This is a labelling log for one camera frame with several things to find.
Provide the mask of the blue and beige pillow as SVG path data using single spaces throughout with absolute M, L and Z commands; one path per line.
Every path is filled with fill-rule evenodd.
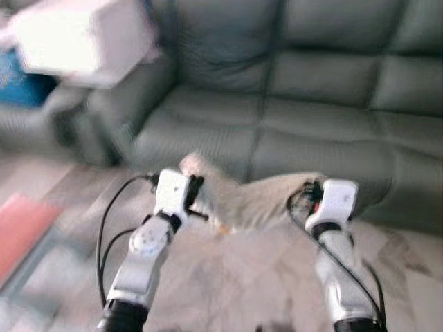
M 185 175 L 204 180 L 191 209 L 206 215 L 208 224 L 222 233 L 266 230 L 288 221 L 286 203 L 291 194 L 328 180 L 323 173 L 290 173 L 241 183 L 197 152 L 179 162 Z

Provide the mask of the grey green leather sofa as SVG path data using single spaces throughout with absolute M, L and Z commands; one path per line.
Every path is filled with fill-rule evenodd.
M 443 230 L 443 0 L 136 0 L 156 60 L 0 107 L 0 147 L 134 171 L 199 152 L 237 180 L 315 171 L 356 213 Z

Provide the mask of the red mat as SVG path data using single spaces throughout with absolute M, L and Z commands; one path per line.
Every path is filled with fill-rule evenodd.
M 0 203 L 0 287 L 48 233 L 62 208 L 19 193 Z

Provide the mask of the white box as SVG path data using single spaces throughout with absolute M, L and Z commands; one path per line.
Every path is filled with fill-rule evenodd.
M 24 70 L 110 89 L 156 48 L 143 0 L 38 0 L 7 25 Z

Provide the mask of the blue cushion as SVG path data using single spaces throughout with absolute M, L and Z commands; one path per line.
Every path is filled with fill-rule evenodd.
M 15 48 L 0 51 L 0 102 L 40 107 L 56 86 L 51 76 L 27 73 Z

